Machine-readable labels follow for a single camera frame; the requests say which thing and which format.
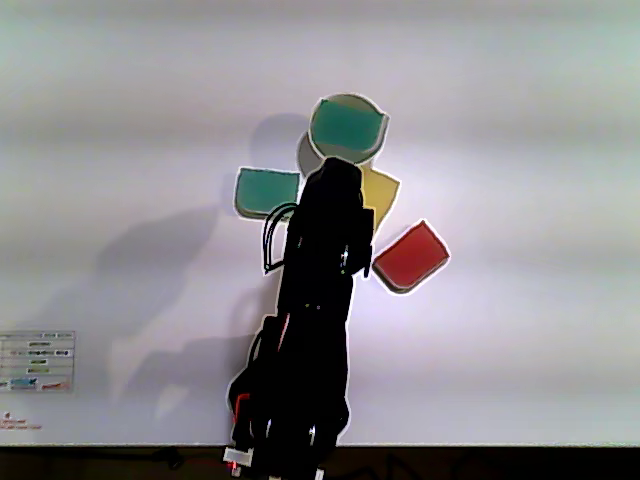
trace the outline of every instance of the sponge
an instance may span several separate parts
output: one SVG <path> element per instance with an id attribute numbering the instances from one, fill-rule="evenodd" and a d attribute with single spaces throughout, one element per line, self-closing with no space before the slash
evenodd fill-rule
<path id="1" fill-rule="evenodd" d="M 375 148 L 384 115 L 322 100 L 312 125 L 311 136 L 318 144 L 338 145 L 358 152 Z"/>
<path id="2" fill-rule="evenodd" d="M 408 293 L 443 267 L 449 251 L 422 220 L 383 251 L 373 270 L 395 293 Z"/>
<path id="3" fill-rule="evenodd" d="M 400 182 L 395 178 L 386 175 L 368 166 L 361 167 L 362 170 L 362 196 L 364 206 L 372 208 L 375 212 L 374 232 L 378 230 L 384 217 L 391 211 Z"/>
<path id="4" fill-rule="evenodd" d="M 236 182 L 236 210 L 246 218 L 266 218 L 278 205 L 296 202 L 299 185 L 299 173 L 242 167 Z"/>

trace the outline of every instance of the yellow sponge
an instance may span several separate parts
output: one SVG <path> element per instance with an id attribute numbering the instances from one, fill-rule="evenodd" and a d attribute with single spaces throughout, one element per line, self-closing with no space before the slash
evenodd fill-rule
<path id="1" fill-rule="evenodd" d="M 364 206 L 373 208 L 375 212 L 374 232 L 378 230 L 380 223 L 396 200 L 400 182 L 369 166 L 361 166 L 362 170 L 362 195 Z"/>

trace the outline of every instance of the robotic arm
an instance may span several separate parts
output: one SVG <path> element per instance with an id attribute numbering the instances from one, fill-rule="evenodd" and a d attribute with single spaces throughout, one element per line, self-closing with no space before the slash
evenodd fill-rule
<path id="1" fill-rule="evenodd" d="M 245 369 L 229 387 L 232 476 L 311 480 L 346 428 L 346 321 L 353 276 L 369 273 L 373 210 L 360 169 L 327 158 L 298 204 L 277 207 L 263 232 L 265 274 L 284 268 L 277 313 L 265 317 Z M 278 222 L 293 213 L 282 260 L 273 263 Z"/>

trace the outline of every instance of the black wire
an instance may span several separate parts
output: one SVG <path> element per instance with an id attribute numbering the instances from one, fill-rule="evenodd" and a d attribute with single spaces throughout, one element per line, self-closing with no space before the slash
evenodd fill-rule
<path id="1" fill-rule="evenodd" d="M 262 341 L 262 330 L 260 330 L 257 333 L 256 338 L 253 340 L 253 343 L 251 344 L 251 351 L 249 352 L 249 364 L 253 363 L 254 357 L 256 355 L 256 349 L 258 348 L 258 345 L 260 345 L 261 341 Z"/>
<path id="2" fill-rule="evenodd" d="M 268 225 L 269 225 L 269 221 L 283 208 L 288 208 L 288 207 L 292 207 L 292 206 L 297 206 L 296 203 L 293 202 L 288 202 L 288 203 L 282 203 L 280 205 L 278 205 L 276 208 L 274 208 L 273 210 L 271 210 L 271 212 L 269 212 L 269 215 L 267 215 L 267 218 L 265 218 L 264 220 L 264 229 L 262 230 L 262 245 L 264 246 L 266 243 L 266 235 L 267 235 L 267 230 L 268 230 Z"/>
<path id="3" fill-rule="evenodd" d="M 293 203 L 293 204 L 291 204 L 291 203 L 290 204 L 283 204 L 280 207 L 277 207 L 276 209 L 274 209 L 274 211 L 279 210 L 279 212 L 274 217 L 271 225 L 268 225 L 268 220 L 265 221 L 265 228 L 264 228 L 264 231 L 263 231 L 263 243 L 262 243 L 262 256 L 263 256 L 263 263 L 264 263 L 265 273 L 269 273 L 270 271 L 275 270 L 276 268 L 278 268 L 279 266 L 284 264 L 284 260 L 281 260 L 281 261 L 277 262 L 276 264 L 273 263 L 273 248 L 271 247 L 271 244 L 273 242 L 273 235 L 274 235 L 274 233 L 276 231 L 276 228 L 278 226 L 278 222 L 280 222 L 280 220 L 287 213 L 289 213 L 291 211 L 294 211 L 296 209 L 296 207 L 297 207 L 297 205 L 295 203 Z"/>

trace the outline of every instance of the square green sponge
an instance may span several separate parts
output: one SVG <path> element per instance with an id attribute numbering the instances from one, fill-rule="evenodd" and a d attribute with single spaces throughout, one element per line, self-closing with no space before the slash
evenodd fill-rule
<path id="1" fill-rule="evenodd" d="M 278 205 L 298 200 L 299 184 L 299 173 L 242 167 L 236 182 L 236 210 L 243 217 L 266 218 Z"/>

